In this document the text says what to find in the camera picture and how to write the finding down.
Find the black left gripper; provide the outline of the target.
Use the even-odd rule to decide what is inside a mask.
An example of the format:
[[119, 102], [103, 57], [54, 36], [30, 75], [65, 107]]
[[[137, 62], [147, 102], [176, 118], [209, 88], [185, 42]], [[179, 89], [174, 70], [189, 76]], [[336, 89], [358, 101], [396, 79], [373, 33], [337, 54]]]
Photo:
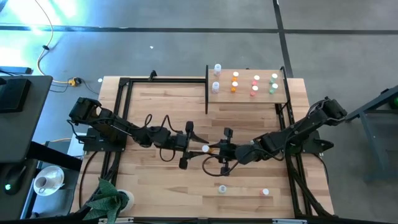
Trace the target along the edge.
[[187, 121], [185, 126], [185, 134], [176, 134], [174, 136], [173, 150], [181, 151], [182, 156], [179, 160], [179, 168], [186, 170], [188, 166], [188, 155], [189, 154], [205, 154], [202, 151], [187, 151], [189, 147], [189, 142], [192, 141], [202, 141], [202, 138], [198, 137], [193, 132], [193, 121]]

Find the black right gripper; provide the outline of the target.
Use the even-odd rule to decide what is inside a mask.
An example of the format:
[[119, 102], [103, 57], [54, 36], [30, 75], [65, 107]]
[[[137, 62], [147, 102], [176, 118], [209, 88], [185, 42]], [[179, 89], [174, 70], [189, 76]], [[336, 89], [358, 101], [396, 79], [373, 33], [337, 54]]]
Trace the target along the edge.
[[219, 155], [214, 153], [208, 153], [210, 156], [219, 156], [218, 162], [222, 164], [220, 169], [220, 174], [223, 176], [229, 176], [231, 168], [229, 168], [229, 161], [234, 159], [234, 151], [236, 145], [231, 143], [231, 138], [233, 137], [233, 130], [231, 128], [224, 128], [224, 138], [218, 143], [209, 144], [209, 147], [219, 147]]

